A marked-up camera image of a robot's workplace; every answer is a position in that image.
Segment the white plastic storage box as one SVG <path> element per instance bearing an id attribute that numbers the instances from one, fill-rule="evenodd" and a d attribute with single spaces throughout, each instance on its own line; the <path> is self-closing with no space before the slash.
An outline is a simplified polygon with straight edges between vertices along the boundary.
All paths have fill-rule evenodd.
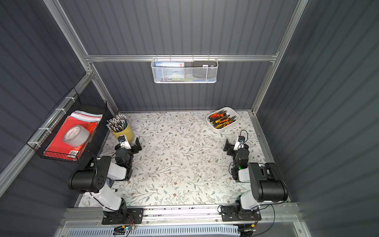
<path id="1" fill-rule="evenodd" d="M 227 128 L 231 128 L 239 121 L 239 114 L 230 107 L 223 107 L 210 113 L 206 117 L 206 122 L 213 132 L 221 133 Z"/>

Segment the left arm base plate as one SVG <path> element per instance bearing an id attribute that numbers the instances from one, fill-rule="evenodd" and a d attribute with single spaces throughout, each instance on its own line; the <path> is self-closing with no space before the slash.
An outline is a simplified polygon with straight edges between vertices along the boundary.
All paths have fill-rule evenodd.
<path id="1" fill-rule="evenodd" d="M 141 224 L 143 219 L 143 208 L 127 208 L 118 211 L 103 212 L 102 225 L 130 225 Z"/>

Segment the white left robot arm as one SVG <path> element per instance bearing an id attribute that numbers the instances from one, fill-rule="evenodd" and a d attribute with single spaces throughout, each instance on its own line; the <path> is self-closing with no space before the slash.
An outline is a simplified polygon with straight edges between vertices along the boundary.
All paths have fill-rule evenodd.
<path id="1" fill-rule="evenodd" d="M 111 156 L 93 157 L 86 165 L 82 165 L 71 176 L 68 186 L 79 193 L 89 193 L 103 208 L 103 225 L 140 224 L 142 208 L 128 208 L 123 198 L 119 197 L 107 180 L 128 181 L 132 176 L 134 154 L 139 153 L 142 146 L 139 139 L 130 149 L 125 142 L 115 146 L 115 161 Z"/>

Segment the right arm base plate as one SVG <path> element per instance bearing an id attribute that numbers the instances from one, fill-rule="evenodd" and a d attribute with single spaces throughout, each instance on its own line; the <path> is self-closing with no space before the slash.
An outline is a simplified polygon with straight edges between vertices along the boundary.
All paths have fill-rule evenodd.
<path id="1" fill-rule="evenodd" d="M 234 205 L 219 205 L 217 211 L 221 214 L 224 222 L 233 221 L 261 221 L 262 217 L 258 212 L 244 210 Z"/>

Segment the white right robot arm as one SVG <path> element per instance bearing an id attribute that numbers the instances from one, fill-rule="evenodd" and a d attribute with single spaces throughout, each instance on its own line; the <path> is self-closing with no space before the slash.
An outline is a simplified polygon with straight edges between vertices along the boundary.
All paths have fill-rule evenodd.
<path id="1" fill-rule="evenodd" d="M 232 157 L 229 167 L 232 179 L 249 183 L 251 190 L 239 195 L 234 206 L 222 207 L 221 214 L 232 219 L 254 218 L 260 206 L 281 204 L 288 199 L 286 184 L 281 179 L 275 163 L 253 163 L 249 161 L 248 146 L 241 138 L 236 144 L 226 140 L 223 151 Z"/>

